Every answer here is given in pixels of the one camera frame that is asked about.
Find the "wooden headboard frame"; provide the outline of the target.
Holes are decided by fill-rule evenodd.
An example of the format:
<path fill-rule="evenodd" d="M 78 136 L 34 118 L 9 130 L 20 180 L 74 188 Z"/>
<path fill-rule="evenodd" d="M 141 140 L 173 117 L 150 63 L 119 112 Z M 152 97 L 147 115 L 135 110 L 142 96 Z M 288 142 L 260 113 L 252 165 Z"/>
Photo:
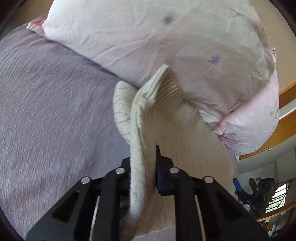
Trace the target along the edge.
<path fill-rule="evenodd" d="M 257 151 L 242 155 L 240 160 L 271 150 L 295 135 L 295 81 L 279 93 L 280 115 L 278 125 L 270 138 Z"/>

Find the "pale pink floral left pillow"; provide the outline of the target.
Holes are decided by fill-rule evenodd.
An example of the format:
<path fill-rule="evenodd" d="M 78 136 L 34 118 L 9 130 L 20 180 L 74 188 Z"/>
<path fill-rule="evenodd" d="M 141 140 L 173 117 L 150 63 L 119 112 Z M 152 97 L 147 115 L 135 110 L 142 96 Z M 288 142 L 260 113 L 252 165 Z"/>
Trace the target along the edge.
<path fill-rule="evenodd" d="M 184 99 L 211 125 L 274 72 L 249 1 L 53 1 L 28 29 L 136 86 L 168 65 Z"/>

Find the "beige cable-knit sweater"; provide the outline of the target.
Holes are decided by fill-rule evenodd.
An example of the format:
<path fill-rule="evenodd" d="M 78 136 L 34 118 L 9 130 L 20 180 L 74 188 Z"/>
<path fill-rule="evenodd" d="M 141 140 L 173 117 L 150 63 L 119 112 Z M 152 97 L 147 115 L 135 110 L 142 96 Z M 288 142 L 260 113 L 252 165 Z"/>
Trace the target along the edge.
<path fill-rule="evenodd" d="M 120 81 L 113 113 L 130 147 L 130 206 L 121 223 L 122 240 L 175 224 L 173 197 L 160 196 L 155 186 L 157 150 L 189 175 L 211 176 L 234 194 L 235 157 L 199 112 L 181 98 L 168 66 L 161 66 L 140 89 Z"/>

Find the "lavender bed sheet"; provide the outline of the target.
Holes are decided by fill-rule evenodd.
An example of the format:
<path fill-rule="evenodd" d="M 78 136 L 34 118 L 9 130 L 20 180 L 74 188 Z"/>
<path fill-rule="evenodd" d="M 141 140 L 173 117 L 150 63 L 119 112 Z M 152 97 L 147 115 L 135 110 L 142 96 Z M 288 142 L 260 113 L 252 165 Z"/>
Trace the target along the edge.
<path fill-rule="evenodd" d="M 24 25 L 1 40 L 1 208 L 21 237 L 82 177 L 130 156 L 114 123 L 117 82 Z"/>

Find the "pink floral right pillow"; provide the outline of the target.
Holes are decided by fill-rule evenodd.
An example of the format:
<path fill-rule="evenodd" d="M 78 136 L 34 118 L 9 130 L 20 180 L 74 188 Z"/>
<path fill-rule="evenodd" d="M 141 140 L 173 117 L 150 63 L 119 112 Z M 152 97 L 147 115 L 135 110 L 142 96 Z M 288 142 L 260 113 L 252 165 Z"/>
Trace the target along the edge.
<path fill-rule="evenodd" d="M 274 71 L 262 89 L 215 125 L 216 134 L 234 156 L 255 152 L 273 134 L 280 112 L 278 91 L 278 75 Z"/>

